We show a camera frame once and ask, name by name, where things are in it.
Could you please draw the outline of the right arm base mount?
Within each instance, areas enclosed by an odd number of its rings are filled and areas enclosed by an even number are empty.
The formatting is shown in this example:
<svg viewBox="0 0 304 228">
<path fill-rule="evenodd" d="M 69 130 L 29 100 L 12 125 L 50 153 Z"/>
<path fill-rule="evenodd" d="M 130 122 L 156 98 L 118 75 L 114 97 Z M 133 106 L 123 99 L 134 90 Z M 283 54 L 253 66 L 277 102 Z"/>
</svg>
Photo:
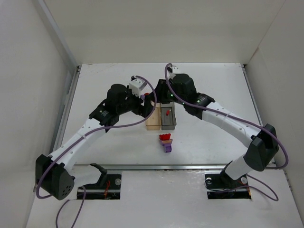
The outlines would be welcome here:
<svg viewBox="0 0 304 228">
<path fill-rule="evenodd" d="M 206 171 L 204 185 L 209 200 L 251 199 L 246 175 L 233 180 L 219 171 Z"/>
</svg>

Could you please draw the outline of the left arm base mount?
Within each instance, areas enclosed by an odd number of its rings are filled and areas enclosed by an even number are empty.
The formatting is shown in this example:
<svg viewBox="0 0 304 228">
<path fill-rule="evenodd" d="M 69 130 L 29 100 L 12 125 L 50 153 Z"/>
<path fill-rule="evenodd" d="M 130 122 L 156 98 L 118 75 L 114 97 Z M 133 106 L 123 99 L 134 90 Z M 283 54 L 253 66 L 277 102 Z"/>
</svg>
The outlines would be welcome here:
<svg viewBox="0 0 304 228">
<path fill-rule="evenodd" d="M 76 198 L 79 200 L 119 200 L 122 174 L 109 172 L 99 164 L 91 163 L 76 173 Z"/>
</svg>

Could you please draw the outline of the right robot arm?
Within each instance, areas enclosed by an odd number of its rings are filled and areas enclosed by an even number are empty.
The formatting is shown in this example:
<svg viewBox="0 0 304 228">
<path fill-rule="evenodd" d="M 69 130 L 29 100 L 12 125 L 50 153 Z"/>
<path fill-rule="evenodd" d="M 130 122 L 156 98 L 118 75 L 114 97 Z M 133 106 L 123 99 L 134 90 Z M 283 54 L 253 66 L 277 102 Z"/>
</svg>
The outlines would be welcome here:
<svg viewBox="0 0 304 228">
<path fill-rule="evenodd" d="M 182 105 L 187 113 L 219 127 L 247 148 L 245 154 L 221 171 L 221 181 L 226 185 L 251 171 L 263 171 L 278 152 L 276 130 L 272 125 L 255 126 L 229 113 L 214 98 L 197 92 L 193 79 L 187 74 L 160 79 L 155 92 L 158 103 Z"/>
</svg>

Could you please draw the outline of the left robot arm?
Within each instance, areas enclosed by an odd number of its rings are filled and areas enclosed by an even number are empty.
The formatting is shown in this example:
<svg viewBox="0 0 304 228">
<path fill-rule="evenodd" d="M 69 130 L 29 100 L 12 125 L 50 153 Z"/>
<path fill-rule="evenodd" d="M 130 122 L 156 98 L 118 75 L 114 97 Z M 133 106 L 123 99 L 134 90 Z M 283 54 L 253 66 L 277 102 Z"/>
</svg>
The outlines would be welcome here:
<svg viewBox="0 0 304 228">
<path fill-rule="evenodd" d="M 107 170 L 91 163 L 89 170 L 76 173 L 73 169 L 78 159 L 99 138 L 111 129 L 126 128 L 138 125 L 138 122 L 117 125 L 121 115 L 132 112 L 148 119 L 156 108 L 158 91 L 152 88 L 151 93 L 143 95 L 142 89 L 148 85 L 138 85 L 141 79 L 131 81 L 129 85 L 114 84 L 103 100 L 86 119 L 80 129 L 60 148 L 50 155 L 40 155 L 35 164 L 36 197 L 57 200 L 65 199 L 74 188 L 86 185 L 103 186 Z"/>
</svg>

